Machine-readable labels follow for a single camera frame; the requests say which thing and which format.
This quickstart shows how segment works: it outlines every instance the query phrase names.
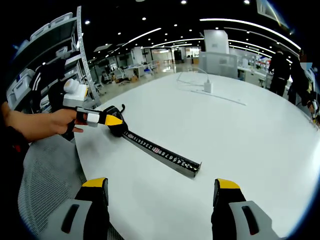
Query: measuring tape blade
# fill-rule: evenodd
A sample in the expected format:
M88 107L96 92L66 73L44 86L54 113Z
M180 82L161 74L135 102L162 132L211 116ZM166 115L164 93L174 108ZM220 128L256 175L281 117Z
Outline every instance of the measuring tape blade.
M125 131L122 136L133 145L137 146L168 167L176 170L178 173L194 178L199 171L201 163L196 163L172 151L169 151L149 140L144 139L132 131Z

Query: printed numbers on tape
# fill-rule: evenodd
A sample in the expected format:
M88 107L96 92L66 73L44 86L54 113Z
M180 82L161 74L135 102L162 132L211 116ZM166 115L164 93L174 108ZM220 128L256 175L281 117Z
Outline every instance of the printed numbers on tape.
M176 154L172 154L171 152L165 152L165 150L160 149L158 146L153 146L149 141L140 139L137 136L134 136L133 134L125 131L124 135L126 135L129 139L135 141L140 146L150 150L151 152L154 152L155 154L170 160L171 162L183 166L190 170L197 170L195 167L193 167L191 164L187 163L186 160L180 156L177 156Z

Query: tape measure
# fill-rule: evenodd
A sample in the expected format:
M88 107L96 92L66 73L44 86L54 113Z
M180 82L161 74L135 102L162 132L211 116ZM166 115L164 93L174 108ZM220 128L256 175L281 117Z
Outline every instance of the tape measure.
M125 110L125 105L122 104L123 109L119 111L115 106L110 106L103 111L107 115L112 115L119 120L121 124L108 125L111 133L116 137L123 137L133 145L137 146L153 158L159 160L168 167L176 170L187 177L194 178L198 173L201 163L191 161L183 156L180 156L172 151L165 149L135 133L129 131L128 125L126 124L122 112Z
M200 169L201 163L196 163L169 151L132 131L127 130L122 136L150 156L187 177L194 178Z

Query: finger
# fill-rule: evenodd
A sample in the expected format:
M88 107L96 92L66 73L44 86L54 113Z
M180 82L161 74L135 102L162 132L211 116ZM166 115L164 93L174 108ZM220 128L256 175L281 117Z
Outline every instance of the finger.
M84 130L81 129L81 128L74 127L73 130L72 130L72 132L74 132L74 133L83 133Z
M77 111L72 110L72 109L64 109L64 110L72 119L77 118Z
M74 124L76 124L76 125L88 125L87 122L80 121L80 120L78 120L78 119L75 120Z

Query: round white table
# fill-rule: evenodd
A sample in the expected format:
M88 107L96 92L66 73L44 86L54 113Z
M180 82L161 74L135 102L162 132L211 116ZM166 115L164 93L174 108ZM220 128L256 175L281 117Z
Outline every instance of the round white table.
M236 182L245 198L288 236L313 196L320 131L297 107L243 81L209 75L215 95L191 92L179 73L129 90L98 107L121 109L129 129L202 166L188 178L109 128L85 126L75 141L87 179L108 178L110 222L126 240L212 240L214 181ZM205 74L180 80L202 84Z

